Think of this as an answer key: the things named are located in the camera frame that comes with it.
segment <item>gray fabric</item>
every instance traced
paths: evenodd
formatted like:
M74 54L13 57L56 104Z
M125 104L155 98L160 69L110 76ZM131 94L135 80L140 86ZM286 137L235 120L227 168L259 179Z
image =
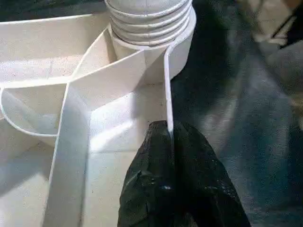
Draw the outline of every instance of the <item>gray fabric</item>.
M303 156L288 146L289 99L234 2L196 0L195 9L188 63L172 82L174 117L209 140L253 226L303 225Z
M268 58L287 93L303 92L303 41L283 48Z
M273 53L276 53L279 48L280 45L276 44L276 43L269 43L268 40L262 41L259 44L259 48L262 51L263 55L268 57Z

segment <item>black glove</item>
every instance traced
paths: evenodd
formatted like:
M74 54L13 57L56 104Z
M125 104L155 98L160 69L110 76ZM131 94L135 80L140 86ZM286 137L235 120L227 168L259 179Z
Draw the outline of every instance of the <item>black glove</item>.
M125 177L118 227L170 227L176 180L166 122L150 124Z
M131 163L118 227L249 227L236 190L205 137L176 122L153 122Z

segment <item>white plastic surface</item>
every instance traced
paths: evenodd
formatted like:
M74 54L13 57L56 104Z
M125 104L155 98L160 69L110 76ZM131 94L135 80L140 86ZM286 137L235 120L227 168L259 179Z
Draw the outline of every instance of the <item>white plastic surface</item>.
M182 7L187 0L107 0L108 5L121 13L152 14L166 11L173 12Z
M152 46L170 42L186 29L192 0L105 2L117 36L131 44Z
M14 72L16 61L27 62L17 77L0 74L0 227L116 226L126 170L149 123L168 120L172 132L167 86L187 56L176 56L164 78L164 53L175 43L181 48L172 57L188 52L193 9L182 41L157 47L120 40L108 21L104 13L0 23L0 65ZM54 59L75 52L77 63L64 73L65 62ZM45 57L58 63L55 76L42 72Z

